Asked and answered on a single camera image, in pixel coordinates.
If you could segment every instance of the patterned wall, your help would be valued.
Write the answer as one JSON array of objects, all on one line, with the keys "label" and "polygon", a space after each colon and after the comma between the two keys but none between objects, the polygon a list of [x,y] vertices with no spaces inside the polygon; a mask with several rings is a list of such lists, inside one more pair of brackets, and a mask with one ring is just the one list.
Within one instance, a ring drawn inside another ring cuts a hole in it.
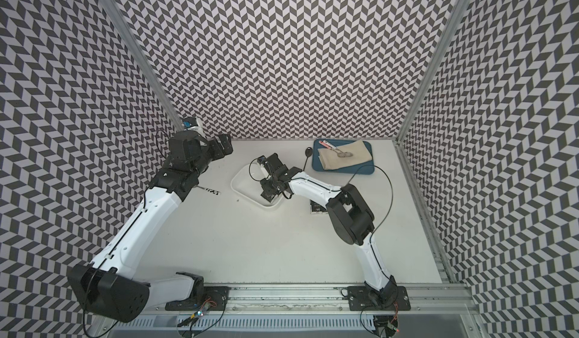
[{"label": "patterned wall", "polygon": [[579,0],[472,0],[404,141],[497,337],[579,337],[578,38]]},{"label": "patterned wall", "polygon": [[0,24],[0,335],[79,333],[67,268],[128,218],[170,125],[96,0],[0,0]]},{"label": "patterned wall", "polygon": [[116,0],[178,112],[237,138],[393,137],[456,0]]}]

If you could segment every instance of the spoon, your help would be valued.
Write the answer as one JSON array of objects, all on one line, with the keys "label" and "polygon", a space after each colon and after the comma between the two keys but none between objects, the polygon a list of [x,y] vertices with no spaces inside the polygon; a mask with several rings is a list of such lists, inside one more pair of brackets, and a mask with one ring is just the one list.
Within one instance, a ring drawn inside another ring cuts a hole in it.
[{"label": "spoon", "polygon": [[336,146],[332,145],[331,143],[329,143],[328,141],[326,141],[325,139],[323,141],[320,141],[320,145],[329,148],[330,150],[334,151],[335,153],[337,153],[338,157],[352,157],[354,154],[351,152],[342,152],[339,149],[336,148]]}]

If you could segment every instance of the wire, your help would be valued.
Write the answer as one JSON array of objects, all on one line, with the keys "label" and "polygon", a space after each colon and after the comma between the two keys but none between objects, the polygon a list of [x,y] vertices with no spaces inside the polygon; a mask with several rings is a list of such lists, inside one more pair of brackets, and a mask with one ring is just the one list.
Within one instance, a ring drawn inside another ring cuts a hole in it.
[{"label": "wire", "polygon": [[[161,159],[163,159],[163,152],[161,152],[162,150],[161,150],[161,147],[159,145],[159,131],[160,131],[159,129],[157,129],[155,131],[155,139],[157,140],[157,143],[155,144],[155,146],[157,147],[157,151],[159,152],[159,156],[161,157]],[[165,135],[165,137],[167,139],[169,139],[169,134],[167,132],[163,131],[163,134]]]},{"label": "wire", "polygon": [[189,324],[189,337],[193,336],[193,324],[195,324],[196,321],[191,321],[191,324]]},{"label": "wire", "polygon": [[394,321],[398,319],[398,303],[394,302],[394,306],[396,308],[396,314],[394,314],[394,318],[392,318],[390,324],[394,323]]},{"label": "wire", "polygon": [[[141,209],[141,211],[139,212],[139,214],[137,215],[137,217],[133,220],[133,222],[131,223],[131,225],[125,230],[125,232],[123,233],[123,235],[120,237],[119,240],[117,240],[117,242],[115,243],[115,246],[112,247],[111,249],[111,254],[113,251],[115,251],[116,247],[119,245],[120,241],[123,240],[123,237],[125,237],[125,235],[127,234],[127,232],[131,229],[131,227],[133,227],[133,225],[135,224],[135,222],[139,219],[139,216],[141,216],[141,214],[143,213],[143,211],[145,210],[145,206],[147,206],[147,189],[145,189],[145,191],[143,192],[143,207]],[[82,330],[84,332],[84,335],[87,336],[88,338],[100,338],[105,336],[106,334],[108,334],[111,329],[113,329],[115,327],[115,325],[117,325],[119,323],[119,321],[116,321],[109,329],[106,330],[105,333],[100,334],[98,336],[91,336],[87,329],[86,329],[86,309],[88,308],[89,305],[89,293],[90,293],[90,286],[93,283],[94,277],[97,275],[97,272],[99,269],[101,269],[101,267],[103,266],[103,264],[108,260],[108,258],[105,255],[105,258],[103,259],[103,261],[100,263],[100,265],[97,267],[97,269],[94,270],[93,275],[90,277],[89,280],[89,284],[86,286],[86,294],[84,296],[84,306],[82,307]]]},{"label": "wire", "polygon": [[253,176],[251,175],[251,165],[253,164],[253,161],[255,161],[255,160],[257,160],[257,159],[251,160],[250,165],[249,165],[249,168],[247,168],[247,171],[250,173],[250,177],[251,177],[251,179],[252,179],[253,181],[259,182],[259,180],[256,180],[256,179],[253,178]]},{"label": "wire", "polygon": [[306,161],[303,163],[303,168],[302,171],[306,172],[306,165],[308,164],[308,159],[310,158],[310,156],[306,156]]},{"label": "wire", "polygon": [[390,214],[390,210],[392,210],[392,205],[394,204],[394,187],[392,187],[392,181],[390,181],[390,177],[388,177],[388,174],[386,172],[384,172],[383,169],[381,169],[378,166],[374,166],[377,169],[379,169],[380,171],[382,171],[382,173],[386,176],[386,178],[388,179],[388,183],[390,184],[390,207],[388,207],[388,211],[386,212],[386,216],[384,216],[384,218],[382,219],[382,221],[380,221],[380,224],[378,224],[378,226],[376,226],[376,228],[374,229],[374,231],[372,231],[370,233],[370,242],[372,242],[372,238],[374,237],[374,233],[380,228],[380,226],[382,226],[382,224],[384,223],[384,221],[386,221],[386,218],[388,217],[388,215]]},{"label": "wire", "polygon": [[[252,165],[253,162],[254,162],[255,160],[257,160],[257,159],[251,160],[250,165],[249,165],[249,167],[247,168],[247,171],[250,173],[250,177],[251,177],[251,179],[252,179],[253,181],[260,182],[261,180],[256,180],[256,179],[253,178],[253,176],[251,175],[251,165]],[[267,175],[267,177],[265,177],[265,179],[268,179],[268,178],[271,176],[271,169],[269,169],[269,166],[267,167],[267,173],[269,173],[269,175]]]},{"label": "wire", "polygon": [[119,322],[119,321],[116,321],[109,329],[106,330],[106,332],[104,332],[103,334],[100,334],[98,336],[91,336],[86,329],[86,308],[89,305],[90,286],[93,283],[94,277],[97,275],[98,269],[100,269],[101,266],[103,266],[103,264],[105,262],[106,262],[106,259],[104,259],[103,262],[101,262],[101,264],[98,266],[98,268],[94,270],[93,275],[90,277],[89,284],[86,287],[86,295],[84,297],[84,305],[82,307],[82,330],[84,332],[84,335],[87,336],[88,338],[99,338],[99,337],[103,337],[103,336],[107,335],[111,331],[111,329],[113,329],[115,327],[115,325],[117,325],[117,323]]},{"label": "wire", "polygon": [[330,192],[340,192],[340,191],[342,191],[342,190],[331,190],[331,189],[328,189],[326,186],[320,185],[319,183],[316,183],[315,181],[312,181],[312,180],[308,180],[307,178],[304,178],[304,177],[292,177],[291,180],[292,180],[292,181],[294,181],[294,180],[304,180],[304,181],[308,181],[308,182],[311,182],[311,183],[313,183],[314,185],[318,185],[318,186],[321,187],[322,189],[326,189],[326,190],[328,190],[328,191],[330,191]]},{"label": "wire", "polygon": [[208,331],[209,329],[211,329],[212,327],[214,327],[217,323],[219,323],[219,322],[221,321],[221,318],[223,318],[223,314],[225,314],[225,308],[227,307],[227,299],[226,299],[225,295],[223,295],[223,294],[221,294],[221,293],[220,293],[220,295],[221,295],[221,297],[223,298],[223,312],[221,312],[221,316],[219,317],[219,319],[218,319],[215,323],[213,323],[213,324],[211,324],[209,327],[203,329],[203,330],[202,330],[201,332],[199,332],[198,334],[195,334],[195,335],[194,335],[195,337],[197,337],[199,334],[201,334],[201,333],[203,333],[203,332],[206,332],[206,331]]},{"label": "wire", "polygon": [[366,332],[372,334],[373,336],[379,337],[378,334],[374,333],[373,331],[369,330],[368,328],[366,328],[366,325],[364,324],[364,322],[362,321],[362,313],[368,309],[368,308],[373,308],[373,306],[371,305],[366,305],[364,308],[362,308],[362,310],[360,311],[360,324],[362,325],[362,327],[364,327],[364,329],[366,329]]}]

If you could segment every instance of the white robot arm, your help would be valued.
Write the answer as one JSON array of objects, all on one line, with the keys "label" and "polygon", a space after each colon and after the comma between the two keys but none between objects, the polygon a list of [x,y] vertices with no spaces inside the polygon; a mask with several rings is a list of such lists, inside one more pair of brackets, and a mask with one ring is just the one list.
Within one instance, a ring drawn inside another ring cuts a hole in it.
[{"label": "white robot arm", "polygon": [[148,306],[195,296],[201,299],[203,277],[178,273],[174,278],[142,283],[133,280],[147,247],[165,220],[199,183],[209,163],[233,152],[231,137],[208,141],[194,117],[169,140],[170,154],[149,183],[144,198],[119,233],[89,264],[67,273],[68,283],[85,312],[130,322]]},{"label": "white robot arm", "polygon": [[306,197],[328,210],[338,236],[356,247],[356,256],[376,307],[387,307],[397,295],[394,277],[386,269],[373,236],[374,215],[353,185],[334,186],[315,179],[301,169],[288,169],[276,153],[257,158],[267,177],[260,181],[262,197],[271,201],[286,192]]},{"label": "white robot arm", "polygon": [[[295,174],[289,182],[291,192],[306,197],[317,204],[326,206],[342,193],[341,186],[328,185],[305,172]],[[362,244],[356,246],[356,256],[364,272],[364,281],[371,288],[380,291],[390,283],[391,274],[384,266],[372,233],[367,234]]]}]

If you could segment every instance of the folded napkin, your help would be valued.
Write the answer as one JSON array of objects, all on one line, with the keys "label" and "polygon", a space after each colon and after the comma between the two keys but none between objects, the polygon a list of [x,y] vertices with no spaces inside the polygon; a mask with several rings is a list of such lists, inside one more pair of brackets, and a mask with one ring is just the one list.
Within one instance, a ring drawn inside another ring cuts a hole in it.
[{"label": "folded napkin", "polygon": [[337,153],[327,148],[319,148],[320,162],[324,169],[338,169],[357,165],[372,160],[372,155],[368,152],[364,141],[355,141],[351,144],[336,146],[342,152],[351,152],[352,157],[338,157]]}]

